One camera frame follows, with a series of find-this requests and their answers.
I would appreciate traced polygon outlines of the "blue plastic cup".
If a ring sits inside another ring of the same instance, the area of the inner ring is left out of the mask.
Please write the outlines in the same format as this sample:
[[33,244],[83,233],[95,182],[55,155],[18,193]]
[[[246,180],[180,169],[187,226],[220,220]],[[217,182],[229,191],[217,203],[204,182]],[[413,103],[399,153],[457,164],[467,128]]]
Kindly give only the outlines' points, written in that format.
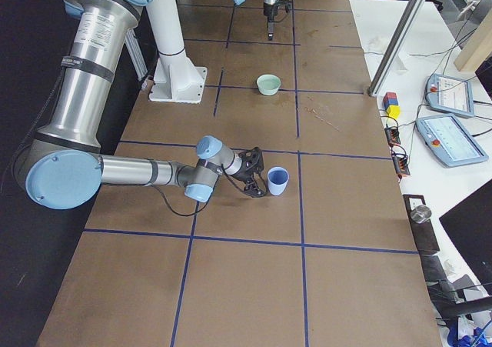
[[289,181],[288,171],[280,166],[275,166],[268,171],[268,190],[273,196],[281,195]]

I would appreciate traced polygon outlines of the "mint green bowl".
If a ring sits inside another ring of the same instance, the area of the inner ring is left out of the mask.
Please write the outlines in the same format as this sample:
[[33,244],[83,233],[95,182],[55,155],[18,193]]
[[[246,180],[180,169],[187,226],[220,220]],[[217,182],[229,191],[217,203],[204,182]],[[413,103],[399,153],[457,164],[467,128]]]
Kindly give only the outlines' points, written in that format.
[[260,75],[256,81],[258,91],[262,95],[275,95],[281,87],[281,80],[272,74]]

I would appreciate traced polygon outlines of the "brown paper table cover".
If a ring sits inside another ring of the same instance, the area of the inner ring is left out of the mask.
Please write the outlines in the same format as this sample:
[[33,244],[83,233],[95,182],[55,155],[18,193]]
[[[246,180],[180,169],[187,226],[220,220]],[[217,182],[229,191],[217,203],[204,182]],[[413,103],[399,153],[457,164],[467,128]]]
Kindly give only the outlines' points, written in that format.
[[268,41],[262,0],[180,0],[203,99],[142,92],[116,151],[193,165],[214,135],[287,169],[284,193],[220,179],[196,212],[175,187],[102,187],[40,346],[441,344],[350,2],[292,2]]

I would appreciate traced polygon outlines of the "orange black power strip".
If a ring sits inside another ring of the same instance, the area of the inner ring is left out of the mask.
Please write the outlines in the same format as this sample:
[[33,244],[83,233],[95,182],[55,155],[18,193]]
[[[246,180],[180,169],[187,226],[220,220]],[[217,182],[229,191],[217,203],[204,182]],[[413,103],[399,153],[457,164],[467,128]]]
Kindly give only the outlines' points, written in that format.
[[408,167],[408,156],[406,154],[392,152],[391,158],[394,164],[396,175],[399,179],[411,175]]
[[384,129],[384,132],[389,146],[395,146],[401,144],[400,132],[397,127],[386,127]]

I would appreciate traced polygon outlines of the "red blue yellow blocks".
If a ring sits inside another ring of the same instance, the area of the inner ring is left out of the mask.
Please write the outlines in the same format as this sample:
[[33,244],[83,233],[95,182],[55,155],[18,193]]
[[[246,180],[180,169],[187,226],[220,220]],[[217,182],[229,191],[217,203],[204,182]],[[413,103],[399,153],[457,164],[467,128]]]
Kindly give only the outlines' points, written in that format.
[[387,92],[383,98],[384,110],[388,116],[397,119],[401,113],[401,108],[395,92]]

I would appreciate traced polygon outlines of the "small metal cup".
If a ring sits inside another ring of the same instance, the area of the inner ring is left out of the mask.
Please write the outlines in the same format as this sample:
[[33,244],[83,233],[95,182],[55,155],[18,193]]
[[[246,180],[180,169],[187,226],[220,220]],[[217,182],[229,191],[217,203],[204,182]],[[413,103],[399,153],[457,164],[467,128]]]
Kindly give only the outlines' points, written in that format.
[[426,205],[418,205],[411,209],[410,218],[412,222],[423,224],[431,219],[432,211]]

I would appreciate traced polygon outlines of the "lower blue teach pendant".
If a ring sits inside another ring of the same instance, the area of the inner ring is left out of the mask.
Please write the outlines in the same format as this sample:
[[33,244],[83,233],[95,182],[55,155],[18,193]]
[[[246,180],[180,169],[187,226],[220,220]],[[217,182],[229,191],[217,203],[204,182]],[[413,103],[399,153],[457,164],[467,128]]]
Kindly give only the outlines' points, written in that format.
[[418,118],[416,126],[430,151],[448,168],[488,160],[487,153],[455,115]]

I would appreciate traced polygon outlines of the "blue teach pendant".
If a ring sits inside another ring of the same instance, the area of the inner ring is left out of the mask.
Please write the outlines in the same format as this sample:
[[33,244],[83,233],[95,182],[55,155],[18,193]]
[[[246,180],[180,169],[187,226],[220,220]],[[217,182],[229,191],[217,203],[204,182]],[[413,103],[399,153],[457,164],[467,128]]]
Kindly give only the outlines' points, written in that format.
[[487,153],[455,115],[418,118],[416,126],[430,151],[448,168],[488,160]]
[[433,74],[426,84],[428,105],[439,112],[451,112],[470,118],[474,116],[474,97],[469,80]]

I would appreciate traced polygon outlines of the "upper blue teach pendant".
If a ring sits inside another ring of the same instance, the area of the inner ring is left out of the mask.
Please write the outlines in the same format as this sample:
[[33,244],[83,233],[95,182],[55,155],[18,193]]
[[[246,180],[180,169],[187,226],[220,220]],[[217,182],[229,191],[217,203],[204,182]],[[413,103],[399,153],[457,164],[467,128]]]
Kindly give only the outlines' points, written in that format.
[[474,116],[474,97],[469,80],[433,74],[426,84],[428,105],[439,112],[451,112],[470,118]]

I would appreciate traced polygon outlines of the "wooden board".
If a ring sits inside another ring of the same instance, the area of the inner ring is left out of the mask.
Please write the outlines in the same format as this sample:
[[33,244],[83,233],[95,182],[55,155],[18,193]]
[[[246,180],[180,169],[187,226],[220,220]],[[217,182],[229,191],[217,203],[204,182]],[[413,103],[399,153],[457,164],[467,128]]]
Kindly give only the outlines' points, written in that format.
[[455,59],[460,72],[475,72],[491,54],[491,10]]

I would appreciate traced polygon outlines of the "aluminium frame post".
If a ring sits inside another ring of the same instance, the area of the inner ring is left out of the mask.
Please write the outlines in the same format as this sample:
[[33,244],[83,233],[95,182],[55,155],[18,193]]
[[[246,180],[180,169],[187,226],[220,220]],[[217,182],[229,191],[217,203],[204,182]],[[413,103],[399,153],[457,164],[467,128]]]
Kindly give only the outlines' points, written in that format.
[[381,90],[382,85],[389,76],[391,68],[396,61],[397,55],[404,44],[405,37],[425,2],[426,0],[409,0],[407,2],[406,8],[388,44],[387,50],[385,51],[376,74],[367,90],[369,96],[375,97]]

